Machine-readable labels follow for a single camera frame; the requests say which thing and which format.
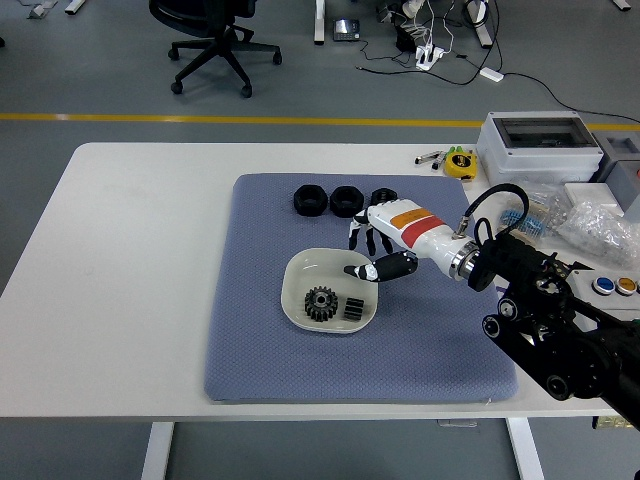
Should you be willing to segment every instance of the red stripe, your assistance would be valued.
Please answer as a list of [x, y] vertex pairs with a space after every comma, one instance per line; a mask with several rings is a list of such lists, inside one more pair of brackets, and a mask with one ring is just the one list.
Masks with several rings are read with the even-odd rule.
[[424, 232], [428, 232], [432, 228], [439, 227], [440, 225], [444, 225], [444, 222], [435, 215], [423, 218], [416, 223], [412, 223], [404, 232], [402, 232], [402, 241], [407, 245], [407, 247], [413, 248], [413, 244], [416, 243], [416, 240], [420, 235]]

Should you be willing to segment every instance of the tape measure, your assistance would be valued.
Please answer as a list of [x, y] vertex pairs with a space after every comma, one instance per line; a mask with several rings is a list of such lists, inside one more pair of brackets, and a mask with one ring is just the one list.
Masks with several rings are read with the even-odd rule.
[[478, 157], [462, 147], [451, 147], [444, 159], [444, 173], [461, 180], [473, 180], [478, 170]]

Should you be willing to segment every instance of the yellow floor line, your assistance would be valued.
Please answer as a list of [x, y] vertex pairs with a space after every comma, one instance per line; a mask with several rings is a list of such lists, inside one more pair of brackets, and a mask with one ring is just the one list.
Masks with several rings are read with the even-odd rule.
[[[421, 120], [393, 118], [234, 117], [207, 115], [107, 115], [74, 113], [0, 113], [0, 121], [218, 123], [253, 125], [326, 125], [355, 127], [480, 128], [476, 120]], [[590, 130], [637, 130], [638, 124], [587, 124]]]

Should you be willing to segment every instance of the white bowl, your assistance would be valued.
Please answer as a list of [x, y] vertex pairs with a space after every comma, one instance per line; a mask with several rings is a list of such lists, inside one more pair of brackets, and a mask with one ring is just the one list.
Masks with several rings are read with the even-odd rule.
[[[325, 333], [354, 333], [364, 328], [378, 307], [378, 284], [344, 273], [346, 265], [364, 265], [371, 260], [350, 250], [310, 248], [296, 254], [284, 272], [280, 302], [284, 313], [305, 330]], [[316, 322], [304, 308], [305, 295], [314, 287], [330, 288], [338, 296], [338, 310], [333, 318]], [[364, 300], [358, 321], [344, 318], [347, 298]]]

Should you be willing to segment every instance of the button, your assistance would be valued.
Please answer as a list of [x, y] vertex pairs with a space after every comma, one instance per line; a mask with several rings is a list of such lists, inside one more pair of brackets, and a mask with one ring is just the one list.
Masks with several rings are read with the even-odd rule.
[[629, 277], [620, 277], [616, 280], [616, 291], [620, 295], [632, 295], [636, 291], [636, 288], [636, 282], [631, 280]]
[[596, 278], [591, 284], [591, 287], [600, 295], [611, 295], [615, 290], [613, 280], [607, 277]]

